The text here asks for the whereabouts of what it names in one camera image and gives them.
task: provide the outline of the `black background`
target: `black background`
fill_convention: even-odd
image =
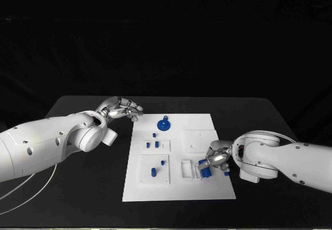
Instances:
[[[328,1],[26,1],[0,9],[0,120],[64,95],[267,98],[331,143]]]

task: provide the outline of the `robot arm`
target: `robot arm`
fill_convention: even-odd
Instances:
[[[292,144],[280,146],[277,136],[292,141]],[[273,179],[282,171],[293,182],[332,193],[331,147],[295,142],[269,131],[253,131],[233,144],[221,140],[211,143],[207,162],[199,165],[199,169],[211,165],[223,166],[230,155],[241,168],[241,179],[259,183],[260,178]]]
[[[107,124],[127,116],[137,121],[143,108],[127,99],[109,98],[96,111],[28,122],[0,133],[0,182],[31,175],[78,151],[90,152],[117,133]]]

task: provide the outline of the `small blue part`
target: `small blue part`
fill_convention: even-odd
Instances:
[[[165,116],[163,120],[161,120],[161,121],[158,122],[158,128],[159,128],[159,130],[162,130],[162,131],[169,130],[169,128],[171,128],[171,123],[169,123],[169,121],[168,121],[168,116]]]
[[[152,168],[152,169],[150,169],[150,175],[152,175],[153,177],[158,175],[156,168]]]
[[[205,168],[205,169],[202,169],[201,172],[202,172],[202,177],[207,177],[207,178],[208,178],[210,176],[212,176],[210,167]]]

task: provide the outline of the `white platform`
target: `white platform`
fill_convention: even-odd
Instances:
[[[158,122],[163,119],[165,115],[169,118],[171,129],[163,132],[158,129]],[[188,137],[185,130],[205,130],[202,132],[189,132],[194,138],[197,138],[194,147],[199,151],[188,151],[188,144],[194,142],[191,139],[185,138],[185,136]],[[199,160],[205,159],[210,143],[218,139],[217,132],[211,130],[215,130],[215,127],[210,114],[145,114],[145,116],[140,117],[139,122],[133,124],[130,157],[123,192],[124,202],[236,199],[233,183],[221,169],[211,167],[212,176],[210,178],[199,178],[198,171],[195,171],[195,164],[198,164]],[[149,150],[145,148],[146,140],[150,142]],[[159,147],[162,141],[165,141],[163,143],[169,141],[169,147],[165,145],[163,150],[156,149],[156,151],[153,151],[155,141],[161,141]],[[143,155],[155,155],[156,158],[153,160],[153,157],[150,157],[152,160],[146,168],[142,161]],[[161,168],[162,171],[158,172],[162,173],[158,173],[156,177],[150,176],[152,166],[156,164],[156,167],[161,167],[159,158],[166,155],[169,180],[165,179],[166,168]],[[182,161],[191,161],[192,180],[184,180]]]

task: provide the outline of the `black table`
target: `black table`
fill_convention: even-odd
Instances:
[[[48,117],[94,110],[109,96],[64,96]],[[221,139],[269,130],[296,139],[267,99],[124,97],[148,114],[211,113]],[[77,152],[58,170],[39,196],[0,216],[0,227],[103,228],[331,228],[332,194],[293,183],[280,173],[259,184],[240,179],[233,160],[236,200],[122,202],[133,123],[122,118],[110,124],[119,133],[113,146],[100,144],[90,153]],[[5,201],[2,211],[19,204],[44,186],[52,168],[38,173],[22,191]],[[13,186],[19,179],[3,182]]]

